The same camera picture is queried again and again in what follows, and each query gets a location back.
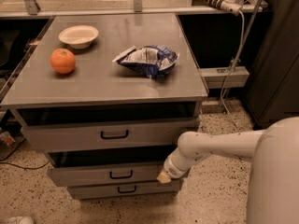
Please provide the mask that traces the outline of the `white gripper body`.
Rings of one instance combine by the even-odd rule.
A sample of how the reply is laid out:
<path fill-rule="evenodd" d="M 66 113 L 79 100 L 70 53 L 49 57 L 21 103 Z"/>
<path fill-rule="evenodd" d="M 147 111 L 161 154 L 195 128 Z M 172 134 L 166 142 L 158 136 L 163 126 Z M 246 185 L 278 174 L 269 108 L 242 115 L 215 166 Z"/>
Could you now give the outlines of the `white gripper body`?
<path fill-rule="evenodd" d="M 164 161 L 164 170 L 173 179 L 181 178 L 189 172 L 189 170 L 180 170 L 177 168 L 170 158 Z"/>

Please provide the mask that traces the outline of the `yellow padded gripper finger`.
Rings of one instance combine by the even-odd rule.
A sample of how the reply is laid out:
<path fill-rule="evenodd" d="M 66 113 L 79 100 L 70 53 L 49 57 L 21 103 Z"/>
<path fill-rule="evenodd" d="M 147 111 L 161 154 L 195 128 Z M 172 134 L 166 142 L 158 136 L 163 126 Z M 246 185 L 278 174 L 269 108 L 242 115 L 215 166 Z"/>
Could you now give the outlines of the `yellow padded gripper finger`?
<path fill-rule="evenodd" d="M 161 172 L 157 176 L 157 180 L 162 183 L 170 183 L 172 181 L 171 176 L 167 173 L 165 169 L 162 169 Z"/>

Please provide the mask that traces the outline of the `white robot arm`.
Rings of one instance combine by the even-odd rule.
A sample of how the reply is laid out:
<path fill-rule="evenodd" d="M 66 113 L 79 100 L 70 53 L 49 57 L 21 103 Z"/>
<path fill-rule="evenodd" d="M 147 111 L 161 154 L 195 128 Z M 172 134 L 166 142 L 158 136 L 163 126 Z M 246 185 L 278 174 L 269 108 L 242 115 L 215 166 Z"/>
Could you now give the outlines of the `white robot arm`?
<path fill-rule="evenodd" d="M 157 176 L 178 179 L 212 155 L 250 163 L 247 224 L 299 224 L 299 118 L 265 130 L 210 135 L 186 132 Z"/>

